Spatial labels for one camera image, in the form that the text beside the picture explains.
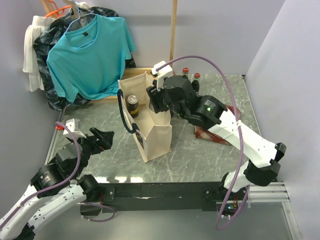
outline cable clip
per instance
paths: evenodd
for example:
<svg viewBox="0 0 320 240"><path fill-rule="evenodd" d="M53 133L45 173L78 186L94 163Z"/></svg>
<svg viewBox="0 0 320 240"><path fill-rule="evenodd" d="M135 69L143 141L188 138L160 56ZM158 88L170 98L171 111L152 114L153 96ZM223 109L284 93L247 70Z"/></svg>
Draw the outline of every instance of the cable clip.
<svg viewBox="0 0 320 240"><path fill-rule="evenodd" d="M236 124L237 127L241 127L242 126L242 121L238 120L235 124Z"/></svg>
<svg viewBox="0 0 320 240"><path fill-rule="evenodd" d="M64 127L63 126L55 126L55 129L62 131L62 130L64 130Z"/></svg>

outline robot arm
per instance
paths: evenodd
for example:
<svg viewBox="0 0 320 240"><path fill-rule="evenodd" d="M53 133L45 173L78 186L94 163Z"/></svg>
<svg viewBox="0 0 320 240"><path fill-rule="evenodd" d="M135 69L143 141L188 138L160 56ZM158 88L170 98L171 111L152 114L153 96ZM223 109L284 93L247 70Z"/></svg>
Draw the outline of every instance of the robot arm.
<svg viewBox="0 0 320 240"><path fill-rule="evenodd" d="M234 114L215 97L199 96L198 81L191 83L181 75L173 76L172 69L168 69L168 66L157 72L156 69L163 64L161 62L154 66L152 74L158 80L154 81L154 86L146 89L155 113L171 110L189 123L222 137L238 149L238 125L241 124L243 153L249 161L241 167L232 192L236 193L250 183L267 186L272 182L278 176L278 161L284 156L286 146L267 141L241 121L237 122ZM223 177L222 185L225 190L230 188L234 175L235 172L230 172Z"/></svg>
<svg viewBox="0 0 320 240"><path fill-rule="evenodd" d="M92 136L81 136L81 132L78 132L78 136L80 137L77 139L77 142L80 145L81 155L80 165L74 179L88 165L91 155L108 150L113 144L113 136L115 134L113 131L103 132L94 127L90 128L90 131L93 133ZM78 181L78 185L71 188L72 191L68 191L47 205L45 203L60 190L66 188L70 182L38 194L20 206L20 203L31 194L35 194L39 190L54 186L67 179L76 167L77 158L76 145L71 142L58 151L48 164L39 169L37 174L31 179L31 184L27 187L21 199L3 218L0 218L0 240L12 240L16 238L25 240L28 239L27 235L31 237L30 239L33 239L35 234L33 229L37 231L73 204L88 199L88 194L97 193L98 183L92 175L85 175ZM19 210L12 215L18 206Z"/></svg>
<svg viewBox="0 0 320 240"><path fill-rule="evenodd" d="M41 207L28 221L33 233L38 233L53 219L83 201L92 201L102 192L92 175L84 175L73 187L66 187L65 193Z"/></svg>

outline red checkered towel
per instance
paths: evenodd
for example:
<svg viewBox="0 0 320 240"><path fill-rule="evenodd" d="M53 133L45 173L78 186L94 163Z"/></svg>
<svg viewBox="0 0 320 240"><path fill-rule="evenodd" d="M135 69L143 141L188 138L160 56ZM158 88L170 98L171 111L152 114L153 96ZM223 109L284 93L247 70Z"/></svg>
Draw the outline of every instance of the red checkered towel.
<svg viewBox="0 0 320 240"><path fill-rule="evenodd" d="M226 107L233 114L235 114L233 106L226 105ZM240 112L240 110L238 108L236 110L237 110L238 116L240 118L241 112ZM202 127L199 127L199 126L194 126L194 135L195 135L195 137L197 139L204 139L204 140L208 140L208 141L211 141L211 142L216 142L216 143L220 143L220 144L224 144L224 145L231 145L229 142L227 142L223 138L219 137L218 135L216 135L214 133L211 133L211 132L209 132L207 130L204 130Z"/></svg>

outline gray marble surface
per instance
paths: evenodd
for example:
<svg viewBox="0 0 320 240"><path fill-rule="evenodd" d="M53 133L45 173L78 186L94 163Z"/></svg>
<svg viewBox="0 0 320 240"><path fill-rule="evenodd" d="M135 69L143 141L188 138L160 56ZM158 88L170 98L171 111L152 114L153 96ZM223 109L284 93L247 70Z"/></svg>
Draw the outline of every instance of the gray marble surface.
<svg viewBox="0 0 320 240"><path fill-rule="evenodd" d="M227 78L242 113L241 121L260 133L242 76L228 75ZM232 103L222 77L203 74L199 82L200 95L212 95L225 104ZM65 123L72 118L80 120L81 131L85 134L90 134L91 127L115 132L112 148L93 155L82 172L92 174L100 183L220 181L238 164L239 151L235 147L195 138L194 126L183 119L174 117L171 120L172 151L144 163L133 136L123 126L117 102L68 107L61 121ZM68 143L60 131L55 142L54 153Z"/></svg>

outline bag handle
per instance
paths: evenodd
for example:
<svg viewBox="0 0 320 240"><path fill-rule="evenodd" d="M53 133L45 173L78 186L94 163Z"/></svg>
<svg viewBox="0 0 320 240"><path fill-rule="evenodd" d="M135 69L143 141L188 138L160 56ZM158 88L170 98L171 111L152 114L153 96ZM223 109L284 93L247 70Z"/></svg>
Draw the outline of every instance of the bag handle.
<svg viewBox="0 0 320 240"><path fill-rule="evenodd" d="M127 125L127 122L125 120L124 109L121 102L121 98L124 98L124 92L121 89L118 90L117 97L118 97L118 104L119 104L120 115L121 115L123 125L130 134L134 134L137 130L139 130L139 127L135 122L132 123L132 129L130 129L129 126Z"/></svg>

